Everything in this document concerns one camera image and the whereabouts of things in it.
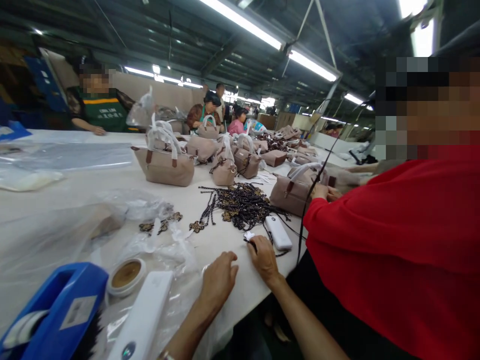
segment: label sticker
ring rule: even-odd
[[[73,299],[70,309],[66,313],[65,319],[61,323],[60,330],[68,329],[89,320],[90,314],[97,300],[97,295],[77,297]]]

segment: brown jacket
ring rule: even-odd
[[[188,116],[186,117],[186,124],[190,127],[190,130],[194,129],[194,122],[200,121],[200,118],[202,117],[202,110],[204,106],[201,104],[193,105],[192,108],[190,109],[190,112],[188,113]],[[213,115],[215,118],[215,122],[218,126],[222,125],[222,122],[220,121],[220,116],[219,113],[214,111],[213,113],[207,113],[205,111],[204,116],[207,115]]]

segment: hair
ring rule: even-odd
[[[244,108],[244,107],[237,107],[237,108],[235,109],[235,119],[239,119],[239,118],[242,116],[242,114],[248,114],[248,113],[249,113],[249,112],[247,111],[246,108]]]
[[[73,71],[78,76],[105,73],[102,65],[98,61],[87,56],[67,57],[66,61],[71,65]]]
[[[205,98],[203,98],[203,102],[206,104],[206,103],[212,103],[213,105],[219,107],[220,105],[222,105],[222,102],[220,101],[220,98],[218,97],[218,95],[216,93],[214,93],[213,91],[207,91],[206,94],[205,94]]]

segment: red shirt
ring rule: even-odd
[[[352,314],[422,359],[480,359],[480,161],[405,162],[313,200],[304,224]]]

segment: white remote control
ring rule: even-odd
[[[174,273],[150,272],[138,293],[108,360],[146,360]]]
[[[265,225],[266,229],[271,232],[273,243],[278,250],[290,250],[292,248],[292,242],[278,216],[267,216]]]

